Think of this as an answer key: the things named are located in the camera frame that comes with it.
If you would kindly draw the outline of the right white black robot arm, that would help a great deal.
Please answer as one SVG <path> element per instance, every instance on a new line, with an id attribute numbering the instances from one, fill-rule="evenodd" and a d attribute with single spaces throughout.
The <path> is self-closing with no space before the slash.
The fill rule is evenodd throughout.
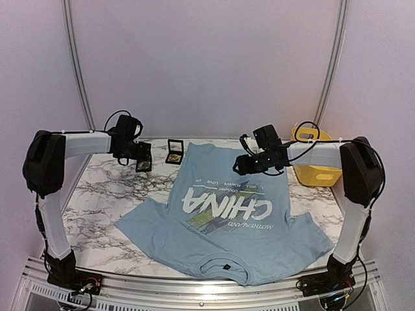
<path id="1" fill-rule="evenodd" d="M 359 251 L 372 220 L 372 208 L 382 194 L 386 174 L 383 162 L 367 138 L 321 141 L 319 138 L 283 143 L 273 125 L 254 130 L 259 147 L 255 152 L 248 146 L 248 136 L 239 141 L 246 151 L 235 160 L 233 171 L 239 175 L 267 173 L 275 168 L 320 166 L 342 171 L 346 214 L 340 236 L 327 262 L 327 271 L 300 277 L 299 288 L 305 295 L 319 290 L 339 290 L 343 285 L 354 284 L 352 267 L 360 259 Z"/>

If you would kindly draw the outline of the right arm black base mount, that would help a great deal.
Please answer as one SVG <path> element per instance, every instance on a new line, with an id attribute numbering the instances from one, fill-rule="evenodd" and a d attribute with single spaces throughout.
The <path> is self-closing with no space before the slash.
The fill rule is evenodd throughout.
<path id="1" fill-rule="evenodd" d="M 309 297 L 351 288 L 355 284 L 352 273 L 339 277 L 334 272 L 327 271 L 301 276 L 296 283 L 296 287 L 302 292 L 304 297 Z"/>

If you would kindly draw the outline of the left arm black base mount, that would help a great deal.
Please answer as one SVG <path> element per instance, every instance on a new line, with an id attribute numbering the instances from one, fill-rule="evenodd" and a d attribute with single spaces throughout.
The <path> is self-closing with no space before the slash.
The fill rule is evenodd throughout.
<path id="1" fill-rule="evenodd" d="M 91 293 L 92 295 L 99 295 L 101 292 L 103 275 L 87 271 L 77 271 L 75 278 L 69 280 L 65 275 L 55 276 L 49 274 L 47 282 L 71 290 L 76 294 Z"/>

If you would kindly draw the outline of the light blue printed t-shirt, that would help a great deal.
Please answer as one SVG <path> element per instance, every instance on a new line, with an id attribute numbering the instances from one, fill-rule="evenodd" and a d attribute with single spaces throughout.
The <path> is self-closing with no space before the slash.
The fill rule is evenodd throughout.
<path id="1" fill-rule="evenodd" d="M 189 144 L 167 203 L 147 199 L 117 228 L 152 260 L 194 277 L 246 286 L 301 272 L 332 241 L 309 213 L 291 215 L 286 174 L 235 173 L 241 154 Z"/>

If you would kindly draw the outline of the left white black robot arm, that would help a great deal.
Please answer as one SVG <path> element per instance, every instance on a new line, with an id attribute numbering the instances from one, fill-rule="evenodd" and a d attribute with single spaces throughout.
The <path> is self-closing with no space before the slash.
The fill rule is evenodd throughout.
<path id="1" fill-rule="evenodd" d="M 90 131 L 50 132 L 40 130 L 34 136 L 23 163 L 23 177 L 27 188 L 35 193 L 35 215 L 38 230 L 45 243 L 44 260 L 51 284 L 77 288 L 88 280 L 98 281 L 99 276 L 87 276 L 76 268 L 75 253 L 69 245 L 60 204 L 60 191 L 64 183 L 66 159 L 111 154 L 126 166 L 131 160 L 138 165 L 151 167 L 151 145 L 139 142 L 143 124 L 125 110 L 117 112 L 119 118 L 110 129 Z"/>

